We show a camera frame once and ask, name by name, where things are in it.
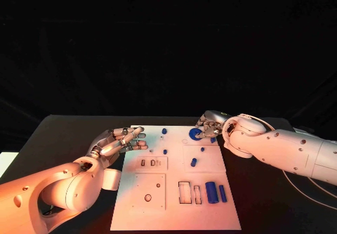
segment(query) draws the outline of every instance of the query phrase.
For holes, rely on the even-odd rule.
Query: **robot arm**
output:
[[[0,233],[49,233],[93,206],[101,188],[117,190],[120,171],[106,168],[120,152],[147,149],[146,141],[139,140],[146,137],[143,131],[142,127],[107,130],[84,157],[0,185]],[[62,210],[44,215],[39,197]]]
[[[199,127],[206,123],[205,132],[196,138],[215,137],[222,131],[225,147],[235,155],[244,158],[255,156],[274,167],[337,185],[337,144],[296,132],[276,130],[260,120],[271,128],[268,132],[258,120],[245,114],[231,117],[206,111],[196,124]]]

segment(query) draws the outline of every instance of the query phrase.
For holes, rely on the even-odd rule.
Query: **blue cylindrical block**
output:
[[[198,163],[198,159],[193,158],[193,159],[192,159],[192,166],[193,166],[193,167],[196,166],[196,163]]]
[[[217,183],[208,182],[205,185],[206,185],[209,203],[215,204],[219,202],[218,192],[217,192]]]
[[[222,200],[224,200],[224,202],[227,202],[227,194],[225,194],[224,185],[219,186],[219,190],[221,190]]]

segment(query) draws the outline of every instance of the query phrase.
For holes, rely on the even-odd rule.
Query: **black table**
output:
[[[266,121],[277,129],[293,131],[287,120],[266,118]],[[42,121],[5,172],[0,184],[84,156],[93,140],[106,129],[130,125],[193,126],[196,122],[198,117],[49,116]],[[242,231],[163,231],[162,233],[336,233],[337,211],[319,205],[299,193],[280,169],[261,163],[254,157],[245,159],[235,156],[224,148],[222,137],[218,137],[218,141]],[[121,170],[123,162],[124,156],[119,158],[111,168]],[[67,221],[52,233],[110,233],[116,197],[117,191],[101,190],[90,210]]]

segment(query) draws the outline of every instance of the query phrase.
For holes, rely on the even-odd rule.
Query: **cable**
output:
[[[270,123],[267,123],[267,122],[266,122],[264,120],[261,120],[260,118],[257,118],[257,117],[254,117],[254,116],[251,116],[251,115],[247,115],[247,114],[241,114],[240,116],[251,117],[251,118],[260,120],[260,121],[271,128],[273,131],[276,130],[276,128],[270,125]],[[330,205],[322,203],[322,202],[317,201],[316,199],[313,199],[313,198],[297,188],[297,186],[293,184],[293,182],[291,182],[291,180],[290,180],[290,178],[289,178],[289,175],[286,174],[286,171],[284,171],[284,170],[283,170],[283,173],[284,173],[286,178],[289,179],[291,185],[293,185],[294,188],[297,189],[297,191],[299,191],[310,200],[313,200],[314,202],[317,202],[317,203],[322,204],[323,206],[326,206],[326,207],[329,207],[329,208],[337,210],[336,207],[333,207],[333,206],[330,206]],[[327,194],[330,194],[332,196],[335,196],[335,197],[337,198],[337,196],[336,196],[335,194],[332,194],[332,193],[313,181],[313,179],[312,179],[310,177],[307,177],[307,178],[310,179],[310,181],[313,182],[313,184],[314,184]]]

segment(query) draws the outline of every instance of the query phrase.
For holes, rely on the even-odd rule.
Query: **dark backdrop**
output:
[[[336,139],[333,1],[9,1],[0,149],[54,115],[284,117]]]

